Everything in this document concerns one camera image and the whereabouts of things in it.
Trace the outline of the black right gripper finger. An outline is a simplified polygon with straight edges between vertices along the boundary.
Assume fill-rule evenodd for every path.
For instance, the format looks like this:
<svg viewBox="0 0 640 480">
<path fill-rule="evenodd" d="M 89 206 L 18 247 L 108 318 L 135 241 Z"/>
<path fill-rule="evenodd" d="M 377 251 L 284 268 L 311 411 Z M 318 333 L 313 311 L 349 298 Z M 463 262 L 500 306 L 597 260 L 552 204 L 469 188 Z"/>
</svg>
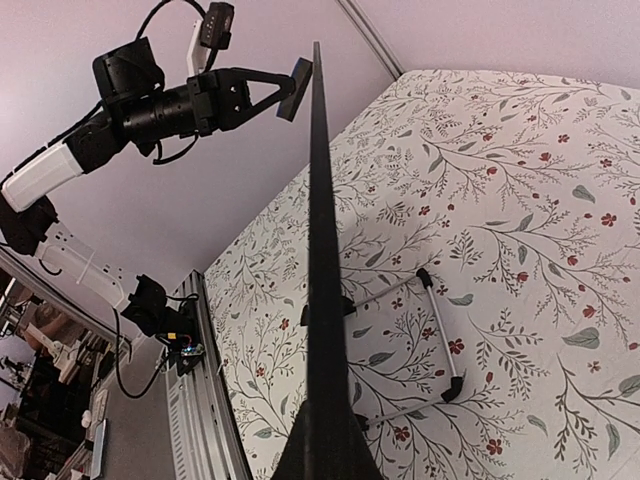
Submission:
<svg viewBox="0 0 640 480">
<path fill-rule="evenodd" d="M 304 400 L 272 479 L 382 479 L 359 420 L 349 413 L 317 422 Z"/>
</svg>

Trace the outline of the blue whiteboard eraser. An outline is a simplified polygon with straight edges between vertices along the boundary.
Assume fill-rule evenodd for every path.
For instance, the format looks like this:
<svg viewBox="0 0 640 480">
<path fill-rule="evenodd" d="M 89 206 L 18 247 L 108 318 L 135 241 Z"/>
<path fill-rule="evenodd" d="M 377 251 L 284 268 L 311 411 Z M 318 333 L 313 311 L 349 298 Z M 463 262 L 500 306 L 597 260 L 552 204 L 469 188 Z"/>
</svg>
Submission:
<svg viewBox="0 0 640 480">
<path fill-rule="evenodd" d="M 306 90 L 313 74 L 313 62 L 300 57 L 293 69 L 291 78 L 295 81 L 295 88 L 291 95 L 281 101 L 276 116 L 280 119 L 293 122 L 303 101 Z"/>
</svg>

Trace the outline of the white whiteboard black frame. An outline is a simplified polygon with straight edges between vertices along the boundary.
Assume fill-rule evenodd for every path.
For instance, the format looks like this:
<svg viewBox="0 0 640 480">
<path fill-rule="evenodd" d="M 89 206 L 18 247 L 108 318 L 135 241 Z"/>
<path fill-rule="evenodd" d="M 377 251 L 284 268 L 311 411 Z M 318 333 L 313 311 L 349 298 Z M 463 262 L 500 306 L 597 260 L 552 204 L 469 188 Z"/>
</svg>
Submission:
<svg viewBox="0 0 640 480">
<path fill-rule="evenodd" d="M 349 413 L 340 261 L 321 44 L 313 43 L 309 163 L 307 390 L 312 415 Z"/>
</svg>

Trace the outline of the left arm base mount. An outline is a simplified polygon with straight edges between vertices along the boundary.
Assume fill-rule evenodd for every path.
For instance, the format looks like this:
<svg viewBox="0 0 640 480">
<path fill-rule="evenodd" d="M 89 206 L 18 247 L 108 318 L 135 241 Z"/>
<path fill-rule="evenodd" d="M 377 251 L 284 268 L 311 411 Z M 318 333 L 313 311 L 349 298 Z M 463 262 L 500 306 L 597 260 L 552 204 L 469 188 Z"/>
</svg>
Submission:
<svg viewBox="0 0 640 480">
<path fill-rule="evenodd" d="M 136 281 L 123 316 L 147 337 L 166 346 L 169 363 L 176 367 L 179 377 L 189 374 L 205 352 L 197 317 L 199 295 L 171 297 L 146 275 L 138 275 Z"/>
</svg>

